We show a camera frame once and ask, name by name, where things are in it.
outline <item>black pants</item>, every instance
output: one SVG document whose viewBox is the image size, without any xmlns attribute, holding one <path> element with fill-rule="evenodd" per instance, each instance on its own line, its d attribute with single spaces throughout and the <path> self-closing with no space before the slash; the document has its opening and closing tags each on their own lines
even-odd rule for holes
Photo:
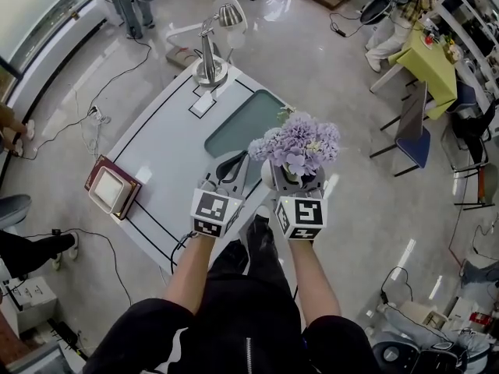
<svg viewBox="0 0 499 374">
<path fill-rule="evenodd" d="M 12 278 L 16 278 L 42 267 L 49 259 L 54 259 L 58 253 L 74 244 L 75 238 L 71 234 L 31 242 L 18 235 L 0 231 L 0 258 Z"/>
<path fill-rule="evenodd" d="M 266 220 L 259 217 L 249 226 L 246 234 L 249 250 L 248 276 L 276 285 L 291 295 L 288 281 L 278 259 L 274 234 Z M 222 274 L 242 274 L 248 264 L 246 248 L 240 240 L 230 242 L 208 272 L 208 280 Z"/>
</svg>

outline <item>black jacket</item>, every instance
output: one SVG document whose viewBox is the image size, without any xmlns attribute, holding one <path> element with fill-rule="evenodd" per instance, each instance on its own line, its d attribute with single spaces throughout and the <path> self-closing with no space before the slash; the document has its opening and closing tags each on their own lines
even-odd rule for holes
<svg viewBox="0 0 499 374">
<path fill-rule="evenodd" d="M 162 299 L 136 303 L 111 328 L 83 374 L 139 374 L 166 361 L 174 374 L 380 372 L 359 326 L 325 316 L 302 334 L 291 297 L 239 275 L 209 280 L 195 316 Z M 164 366 L 158 371 L 166 372 Z"/>
</svg>

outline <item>white bowl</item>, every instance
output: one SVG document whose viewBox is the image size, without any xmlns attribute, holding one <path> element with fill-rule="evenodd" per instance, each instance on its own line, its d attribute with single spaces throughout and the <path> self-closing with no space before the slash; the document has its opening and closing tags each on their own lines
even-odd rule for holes
<svg viewBox="0 0 499 374">
<path fill-rule="evenodd" d="M 118 213 L 130 194 L 132 185 L 112 169 L 99 169 L 90 190 L 89 197 L 105 212 Z"/>
</svg>

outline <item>desk lamp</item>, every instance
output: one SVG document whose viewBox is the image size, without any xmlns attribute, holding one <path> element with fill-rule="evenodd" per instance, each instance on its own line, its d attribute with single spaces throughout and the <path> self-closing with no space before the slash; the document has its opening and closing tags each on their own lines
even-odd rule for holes
<svg viewBox="0 0 499 374">
<path fill-rule="evenodd" d="M 224 4 L 220 7 L 217 14 L 203 22 L 200 33 L 201 45 L 203 46 L 203 59 L 193 70 L 194 79 L 201 86 L 217 86 L 227 77 L 227 62 L 213 56 L 208 37 L 208 34 L 213 31 L 211 23 L 216 19 L 218 19 L 218 23 L 223 28 L 231 28 L 242 22 L 242 16 L 233 4 Z"/>
</svg>

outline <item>lamp base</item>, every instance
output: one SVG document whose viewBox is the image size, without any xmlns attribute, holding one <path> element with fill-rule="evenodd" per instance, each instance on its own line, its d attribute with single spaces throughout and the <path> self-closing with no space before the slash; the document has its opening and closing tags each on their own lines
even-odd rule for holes
<svg viewBox="0 0 499 374">
<path fill-rule="evenodd" d="M 201 86 L 218 86 L 227 79 L 228 65 L 223 59 L 219 57 L 213 57 L 213 62 L 215 64 L 215 79 L 213 82 L 208 80 L 206 73 L 204 72 L 203 59 L 199 58 L 193 64 L 193 78 Z"/>
</svg>

